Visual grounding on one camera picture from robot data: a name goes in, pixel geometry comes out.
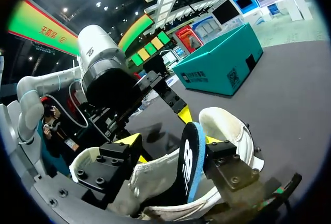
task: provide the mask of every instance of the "qr code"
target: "qr code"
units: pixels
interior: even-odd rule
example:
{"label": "qr code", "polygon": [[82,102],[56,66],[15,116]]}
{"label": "qr code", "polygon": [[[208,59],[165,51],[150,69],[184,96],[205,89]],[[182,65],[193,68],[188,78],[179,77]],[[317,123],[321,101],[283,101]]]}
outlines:
{"label": "qr code", "polygon": [[233,68],[229,73],[228,73],[228,79],[231,83],[232,88],[234,88],[237,83],[239,83],[239,77],[237,74],[237,71],[235,68]]}

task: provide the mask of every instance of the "woman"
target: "woman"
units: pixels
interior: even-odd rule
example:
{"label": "woman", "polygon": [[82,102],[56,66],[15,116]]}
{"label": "woman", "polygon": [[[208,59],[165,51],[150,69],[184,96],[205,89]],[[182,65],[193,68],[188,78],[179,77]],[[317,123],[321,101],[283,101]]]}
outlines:
{"label": "woman", "polygon": [[74,137],[70,120],[65,118],[55,106],[51,106],[48,98],[43,98],[41,102],[44,106],[42,124],[46,148],[55,158],[62,155],[69,166],[84,148],[70,138]]}

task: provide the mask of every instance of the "red sign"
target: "red sign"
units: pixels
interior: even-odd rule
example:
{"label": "red sign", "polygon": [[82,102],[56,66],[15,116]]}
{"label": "red sign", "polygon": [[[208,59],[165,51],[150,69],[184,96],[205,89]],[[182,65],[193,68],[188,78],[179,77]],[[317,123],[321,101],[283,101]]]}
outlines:
{"label": "red sign", "polygon": [[198,38],[190,26],[184,26],[182,29],[179,29],[175,35],[181,40],[190,53],[194,52],[203,45],[202,41]]}

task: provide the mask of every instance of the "teal box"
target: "teal box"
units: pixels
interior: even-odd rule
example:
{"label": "teal box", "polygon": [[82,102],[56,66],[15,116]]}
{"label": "teal box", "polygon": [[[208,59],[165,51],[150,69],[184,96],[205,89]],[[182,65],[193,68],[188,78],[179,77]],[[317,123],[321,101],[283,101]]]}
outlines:
{"label": "teal box", "polygon": [[232,96],[262,53],[258,38],[247,23],[206,43],[173,71],[186,88]]}

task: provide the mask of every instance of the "cable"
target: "cable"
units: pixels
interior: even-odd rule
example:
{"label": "cable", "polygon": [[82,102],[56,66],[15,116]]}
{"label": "cable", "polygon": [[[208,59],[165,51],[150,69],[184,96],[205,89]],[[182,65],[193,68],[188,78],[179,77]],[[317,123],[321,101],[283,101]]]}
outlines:
{"label": "cable", "polygon": [[74,83],[76,83],[76,81],[73,81],[73,82],[69,85],[69,97],[70,97],[70,99],[71,99],[73,105],[75,106],[75,108],[78,110],[78,112],[81,114],[81,116],[82,116],[83,119],[85,120],[85,123],[86,123],[85,126],[83,126],[82,124],[79,124],[75,119],[73,119],[73,118],[71,117],[71,115],[68,114],[68,112],[64,109],[64,107],[58,102],[58,100],[55,99],[55,97],[53,97],[53,96],[51,96],[51,95],[49,95],[49,94],[45,94],[45,96],[52,98],[52,99],[53,99],[53,100],[54,100],[54,101],[60,106],[60,108],[63,110],[63,112],[65,112],[66,115],[67,115],[67,116],[72,120],[72,122],[74,122],[77,126],[79,126],[79,127],[81,127],[81,128],[87,128],[87,127],[88,127],[87,119],[85,118],[84,114],[80,111],[80,109],[79,109],[78,106],[76,105],[76,103],[75,103],[75,101],[73,100],[72,95],[71,95],[71,87],[72,87],[72,85],[73,85]]}

